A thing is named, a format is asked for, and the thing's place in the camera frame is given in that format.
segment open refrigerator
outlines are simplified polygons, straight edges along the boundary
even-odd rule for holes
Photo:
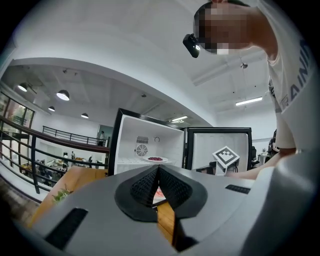
[[[157,162],[149,157],[167,159],[159,164],[193,170],[214,161],[213,152],[228,146],[240,160],[239,171],[251,166],[251,128],[181,128],[119,108],[110,145],[108,175],[116,175]]]

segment black chair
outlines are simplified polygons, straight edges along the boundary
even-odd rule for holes
[[[260,162],[257,160],[257,150],[255,146],[252,146],[252,154],[251,154],[251,169],[254,168],[256,164],[259,164]]]

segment round vent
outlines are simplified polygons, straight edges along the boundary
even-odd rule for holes
[[[148,153],[148,148],[145,145],[139,145],[136,148],[136,153],[139,157],[144,157]]]

